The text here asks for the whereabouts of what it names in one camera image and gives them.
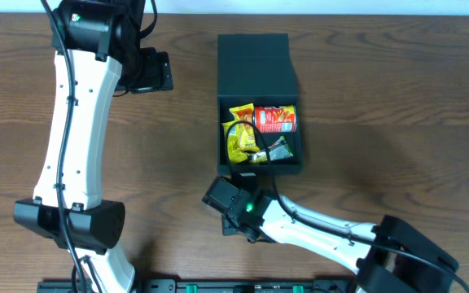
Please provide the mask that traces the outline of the yellow wafer snack packet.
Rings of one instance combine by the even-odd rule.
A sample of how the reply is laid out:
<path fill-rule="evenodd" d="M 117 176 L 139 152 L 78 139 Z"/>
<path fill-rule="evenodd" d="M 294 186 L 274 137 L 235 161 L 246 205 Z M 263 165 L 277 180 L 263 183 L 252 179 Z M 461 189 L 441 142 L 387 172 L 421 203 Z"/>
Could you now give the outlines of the yellow wafer snack packet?
<path fill-rule="evenodd" d="M 224 134 L 227 138 L 227 152 L 229 161 L 232 164 L 239 164 L 248 159 L 248 155 L 240 146 L 243 130 L 241 125 L 232 126 L 235 121 L 229 121 L 222 124 Z"/>

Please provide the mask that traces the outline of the green white snack packet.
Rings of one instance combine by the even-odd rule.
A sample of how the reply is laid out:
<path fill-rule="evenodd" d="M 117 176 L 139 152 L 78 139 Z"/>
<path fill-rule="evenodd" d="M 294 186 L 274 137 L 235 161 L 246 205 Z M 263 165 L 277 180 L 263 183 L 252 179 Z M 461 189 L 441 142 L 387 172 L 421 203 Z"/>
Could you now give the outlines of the green white snack packet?
<path fill-rule="evenodd" d="M 284 136 L 281 136 L 276 142 L 268 146 L 268 148 L 271 161 L 285 160 L 294 156 Z M 248 158 L 251 164 L 263 164 L 267 162 L 267 154 L 264 149 L 250 154 Z"/>

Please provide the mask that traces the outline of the yellow peanut butter snack packet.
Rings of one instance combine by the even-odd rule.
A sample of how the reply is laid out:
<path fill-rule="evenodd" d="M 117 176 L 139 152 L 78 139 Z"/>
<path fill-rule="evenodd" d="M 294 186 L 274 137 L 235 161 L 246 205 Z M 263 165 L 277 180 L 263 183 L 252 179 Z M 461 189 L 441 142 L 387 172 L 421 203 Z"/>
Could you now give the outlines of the yellow peanut butter snack packet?
<path fill-rule="evenodd" d="M 252 123 L 254 114 L 254 105 L 252 103 L 242 106 L 232 107 L 230 113 L 235 121 L 247 121 Z M 239 149 L 241 151 L 258 152 L 260 148 L 256 144 L 254 129 L 251 125 L 240 123 L 236 125 L 236 131 L 239 137 Z"/>

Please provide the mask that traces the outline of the red Pringles can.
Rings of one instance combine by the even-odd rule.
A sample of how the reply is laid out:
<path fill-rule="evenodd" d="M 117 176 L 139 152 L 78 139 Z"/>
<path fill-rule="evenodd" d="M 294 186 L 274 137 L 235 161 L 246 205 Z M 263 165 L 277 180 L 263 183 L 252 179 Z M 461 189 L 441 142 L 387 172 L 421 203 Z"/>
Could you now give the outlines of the red Pringles can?
<path fill-rule="evenodd" d="M 261 133 L 293 133 L 297 126 L 296 107 L 255 107 L 253 122 Z"/>

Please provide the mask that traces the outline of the black gift box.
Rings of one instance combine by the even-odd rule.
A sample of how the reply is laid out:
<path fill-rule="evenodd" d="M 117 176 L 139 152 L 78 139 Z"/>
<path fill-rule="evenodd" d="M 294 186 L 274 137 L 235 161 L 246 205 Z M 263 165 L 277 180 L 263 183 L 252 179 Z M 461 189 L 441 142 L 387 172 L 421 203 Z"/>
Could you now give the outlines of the black gift box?
<path fill-rule="evenodd" d="M 297 106 L 299 89 L 286 33 L 221 34 L 218 36 L 217 173 L 227 175 L 222 124 L 232 121 L 232 107 Z"/>

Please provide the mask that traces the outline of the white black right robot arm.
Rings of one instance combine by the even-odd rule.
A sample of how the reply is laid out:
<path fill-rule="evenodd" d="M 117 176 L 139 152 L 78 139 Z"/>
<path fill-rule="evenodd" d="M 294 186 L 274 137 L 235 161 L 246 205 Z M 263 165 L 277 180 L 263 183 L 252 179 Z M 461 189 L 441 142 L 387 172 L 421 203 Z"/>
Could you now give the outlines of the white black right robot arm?
<path fill-rule="evenodd" d="M 250 243 L 302 247 L 350 270 L 359 292 L 447 292 L 458 262 L 411 224 L 346 221 L 302 207 L 252 177 L 217 177 L 203 197 L 221 214 L 222 233 Z"/>

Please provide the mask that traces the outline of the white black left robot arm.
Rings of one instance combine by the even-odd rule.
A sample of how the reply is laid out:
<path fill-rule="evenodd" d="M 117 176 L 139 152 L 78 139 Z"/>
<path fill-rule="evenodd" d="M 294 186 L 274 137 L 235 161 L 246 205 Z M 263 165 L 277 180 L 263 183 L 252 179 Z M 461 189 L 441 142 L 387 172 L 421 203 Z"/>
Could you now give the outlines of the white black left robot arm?
<path fill-rule="evenodd" d="M 103 198 L 107 121 L 117 95 L 173 88 L 169 57 L 142 47 L 145 0 L 62 1 L 47 8 L 55 48 L 55 108 L 42 173 L 17 224 L 69 252 L 68 289 L 129 292 L 135 269 L 120 237 L 125 205 Z"/>

